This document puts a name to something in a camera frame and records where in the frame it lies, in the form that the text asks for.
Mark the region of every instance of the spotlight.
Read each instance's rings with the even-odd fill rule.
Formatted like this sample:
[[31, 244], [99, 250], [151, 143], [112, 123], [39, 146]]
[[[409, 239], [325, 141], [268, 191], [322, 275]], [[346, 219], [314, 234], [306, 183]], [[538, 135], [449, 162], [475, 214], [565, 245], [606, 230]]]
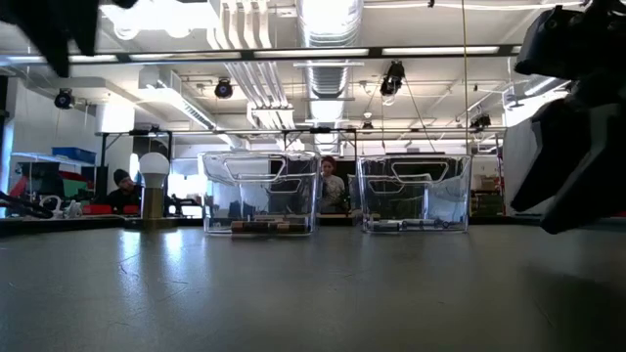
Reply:
[[63, 88], [59, 90], [59, 94], [55, 98], [55, 107], [61, 110], [70, 110], [74, 107], [74, 97], [71, 95], [71, 89]]
[[374, 125], [372, 124], [372, 121], [363, 121], [363, 127], [361, 127], [362, 129], [374, 129]]
[[469, 127], [477, 129], [476, 132], [480, 132], [489, 126], [491, 126], [491, 117], [487, 113], [480, 115], [469, 124]]
[[402, 79], [404, 79], [404, 67], [402, 62], [394, 61], [384, 77], [384, 81], [380, 86], [380, 93], [384, 97], [391, 97], [398, 93], [402, 87]]
[[215, 87], [215, 96], [219, 99], [228, 99], [233, 96], [233, 86], [230, 78], [220, 78]]

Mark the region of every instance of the ceiling beam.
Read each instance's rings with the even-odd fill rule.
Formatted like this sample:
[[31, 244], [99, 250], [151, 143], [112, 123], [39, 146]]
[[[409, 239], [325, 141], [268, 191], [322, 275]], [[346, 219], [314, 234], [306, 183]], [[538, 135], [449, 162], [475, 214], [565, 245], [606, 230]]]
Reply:
[[[519, 44], [468, 45], [468, 58], [517, 56]], [[75, 66], [93, 65], [191, 65], [229, 62], [275, 62], [307, 60], [380, 60], [464, 58], [463, 45], [358, 48], [238, 49], [173, 52], [103, 52], [94, 57], [70, 55]], [[38, 55], [0, 55], [0, 66], [45, 66]]]

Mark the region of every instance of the workbench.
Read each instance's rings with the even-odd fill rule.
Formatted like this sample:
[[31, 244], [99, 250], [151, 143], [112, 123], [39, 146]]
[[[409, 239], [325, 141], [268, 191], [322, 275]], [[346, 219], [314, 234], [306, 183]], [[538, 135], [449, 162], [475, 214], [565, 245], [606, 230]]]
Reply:
[[626, 236], [531, 226], [0, 239], [0, 350], [624, 350]]

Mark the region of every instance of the beanie hat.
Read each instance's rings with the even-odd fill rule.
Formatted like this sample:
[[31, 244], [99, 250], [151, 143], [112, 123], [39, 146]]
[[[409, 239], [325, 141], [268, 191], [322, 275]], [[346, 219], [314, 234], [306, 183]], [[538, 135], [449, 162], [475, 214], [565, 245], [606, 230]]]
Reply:
[[126, 171], [124, 171], [122, 169], [117, 169], [113, 173], [113, 180], [115, 181], [116, 185], [119, 185], [121, 180], [125, 179], [126, 177], [130, 177], [130, 175], [128, 174], [128, 172], [126, 172]]

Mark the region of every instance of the light fixture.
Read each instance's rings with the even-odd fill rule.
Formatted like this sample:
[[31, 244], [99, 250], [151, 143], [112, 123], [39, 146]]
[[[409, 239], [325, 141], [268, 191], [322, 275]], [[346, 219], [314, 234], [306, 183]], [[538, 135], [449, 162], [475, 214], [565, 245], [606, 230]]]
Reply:
[[307, 68], [307, 67], [360, 67], [364, 66], [363, 62], [305, 62], [305, 63], [293, 63], [295, 68]]
[[262, 130], [262, 129], [258, 129], [258, 130], [232, 130], [232, 131], [225, 131], [225, 134], [235, 134], [235, 135], [239, 135], [239, 134], [259, 135], [259, 134], [281, 134], [281, 133], [283, 133], [283, 131]]
[[463, 46], [450, 47], [417, 47], [417, 48], [384, 48], [383, 56], [402, 55], [462, 55], [468, 54], [496, 54], [500, 50], [498, 46], [470, 46], [464, 50]]
[[130, 60], [137, 63], [157, 63], [200, 60], [236, 60], [240, 59], [242, 54], [233, 51], [215, 51], [206, 53], [131, 54], [128, 57]]
[[320, 58], [320, 57], [365, 57], [370, 54], [369, 49], [291, 49], [291, 50], [264, 50], [254, 52], [258, 59], [279, 58]]
[[12, 64], [43, 64], [43, 57], [40, 56], [10, 56], [7, 60]]
[[541, 91], [542, 89], [544, 89], [546, 86], [548, 86], [550, 83], [556, 81], [557, 79], [555, 77], [548, 77], [546, 79], [544, 79], [543, 81], [541, 81], [539, 84], [537, 84], [536, 86], [528, 89], [527, 91], [524, 92], [524, 95], [527, 96], [531, 96], [534, 95], [535, 93]]
[[192, 29], [214, 29], [219, 22], [210, 2], [139, 0], [130, 9], [101, 5], [100, 11], [122, 40], [130, 40], [142, 30], [164, 30], [173, 38], [184, 38]]
[[84, 55], [72, 55], [69, 57], [69, 61], [73, 64], [84, 64], [84, 63], [115, 63], [117, 62], [117, 57], [115, 55], [96, 55], [92, 57], [84, 56]]

